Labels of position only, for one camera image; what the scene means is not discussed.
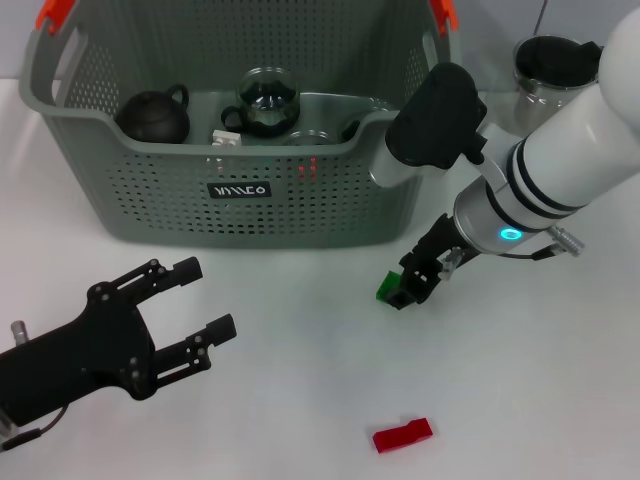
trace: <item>white table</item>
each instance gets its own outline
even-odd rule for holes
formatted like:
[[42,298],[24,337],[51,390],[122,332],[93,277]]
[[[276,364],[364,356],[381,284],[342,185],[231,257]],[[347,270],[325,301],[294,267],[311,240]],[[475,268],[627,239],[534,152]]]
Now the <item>white table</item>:
[[[151,258],[195,255],[205,273],[142,306],[158,346],[228,312],[238,327],[212,370],[146,402],[105,389],[74,403],[42,439],[0,455],[0,478],[638,478],[640,179],[563,223],[588,244],[580,260],[483,257],[421,307],[376,302],[475,176],[456,166],[390,245],[128,244],[104,230],[16,82],[0,82],[0,351],[12,321],[32,336],[63,325],[91,285]],[[373,450],[376,430],[425,416],[431,440]]]

